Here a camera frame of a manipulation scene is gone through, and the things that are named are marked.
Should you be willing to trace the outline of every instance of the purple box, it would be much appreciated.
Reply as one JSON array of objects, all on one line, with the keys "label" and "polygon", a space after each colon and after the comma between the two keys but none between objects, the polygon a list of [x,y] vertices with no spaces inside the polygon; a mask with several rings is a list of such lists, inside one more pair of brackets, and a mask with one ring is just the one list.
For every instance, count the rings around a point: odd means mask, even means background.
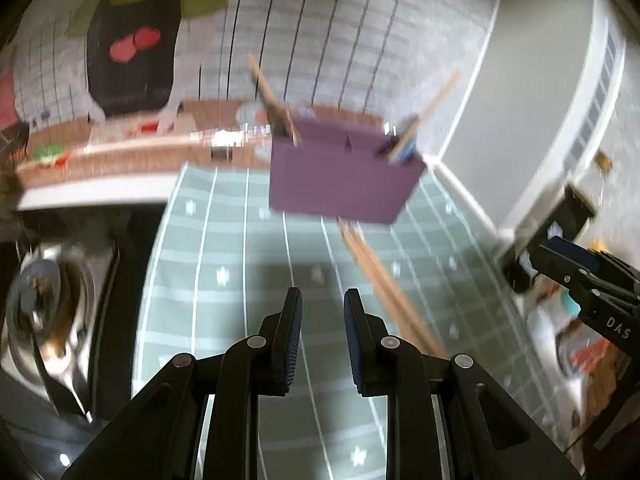
[{"label": "purple box", "polygon": [[345,220],[392,224],[426,166],[416,155],[394,165],[380,155],[389,144],[378,128],[294,117],[300,145],[274,137],[271,208]]}]

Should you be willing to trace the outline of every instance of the teal object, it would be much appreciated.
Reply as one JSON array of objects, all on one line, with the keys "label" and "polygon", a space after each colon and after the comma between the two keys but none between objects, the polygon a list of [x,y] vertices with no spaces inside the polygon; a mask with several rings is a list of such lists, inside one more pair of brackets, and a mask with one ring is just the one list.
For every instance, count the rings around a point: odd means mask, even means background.
[{"label": "teal object", "polygon": [[569,290],[566,288],[563,288],[560,293],[560,303],[571,317],[575,318],[580,314],[580,305],[575,303],[572,297],[569,296]]}]

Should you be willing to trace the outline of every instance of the screw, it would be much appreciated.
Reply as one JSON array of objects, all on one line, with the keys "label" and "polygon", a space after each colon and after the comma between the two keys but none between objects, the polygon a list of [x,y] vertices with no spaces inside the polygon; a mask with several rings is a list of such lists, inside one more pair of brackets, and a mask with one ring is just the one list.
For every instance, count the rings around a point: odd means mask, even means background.
[{"label": "screw", "polygon": [[191,355],[190,354],[178,354],[171,359],[172,364],[176,368],[184,368],[191,363]]},{"label": "screw", "polygon": [[460,368],[471,368],[474,360],[466,355],[466,354],[459,354],[456,355],[456,358],[453,359],[453,361],[460,367]]},{"label": "screw", "polygon": [[383,337],[380,340],[380,343],[385,348],[398,348],[400,346],[400,342],[398,341],[398,338],[393,337],[392,335]]},{"label": "screw", "polygon": [[267,340],[261,335],[252,335],[249,339],[246,340],[246,343],[251,348],[262,348],[267,344]]}]

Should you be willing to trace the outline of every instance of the black apron illustration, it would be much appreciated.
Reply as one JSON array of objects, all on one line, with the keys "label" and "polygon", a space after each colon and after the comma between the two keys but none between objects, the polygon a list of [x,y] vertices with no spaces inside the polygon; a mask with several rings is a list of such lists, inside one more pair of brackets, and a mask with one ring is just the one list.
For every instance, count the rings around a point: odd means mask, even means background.
[{"label": "black apron illustration", "polygon": [[174,84],[180,0],[100,0],[86,38],[89,94],[107,117],[159,110]]}]

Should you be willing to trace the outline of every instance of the wooden stick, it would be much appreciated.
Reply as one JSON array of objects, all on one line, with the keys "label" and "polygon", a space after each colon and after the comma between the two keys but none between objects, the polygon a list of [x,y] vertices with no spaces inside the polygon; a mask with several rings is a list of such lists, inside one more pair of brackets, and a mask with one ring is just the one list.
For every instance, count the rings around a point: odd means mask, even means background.
[{"label": "wooden stick", "polygon": [[338,223],[347,247],[400,328],[402,336],[422,352],[448,359],[449,355],[442,343],[425,326],[409,298],[389,275],[369,244],[352,226],[343,221]]},{"label": "wooden stick", "polygon": [[458,82],[460,78],[460,72],[456,70],[454,74],[449,78],[449,80],[444,83],[440,91],[436,94],[427,107],[418,115],[413,123],[407,128],[407,131],[402,135],[401,139],[391,150],[389,155],[387,156],[387,160],[391,163],[396,162],[396,157],[402,149],[406,146],[408,142],[410,142],[417,134],[418,127],[424,122],[424,120],[434,113],[436,108],[440,105],[440,102],[444,99],[444,97],[449,93],[449,91],[453,88],[453,86]]},{"label": "wooden stick", "polygon": [[280,106],[278,100],[276,98],[276,94],[273,93],[267,78],[260,70],[260,65],[258,64],[257,59],[255,59],[254,54],[247,51],[246,53],[247,61],[249,62],[249,69],[251,69],[252,74],[258,81],[258,86],[260,88],[260,92],[262,93],[264,100],[267,103],[267,106],[271,108],[273,113],[277,116],[277,119],[282,122],[284,129],[287,134],[293,140],[293,145],[297,146],[300,143],[300,133],[296,129],[293,121],[291,120],[291,115],[288,111]]}]

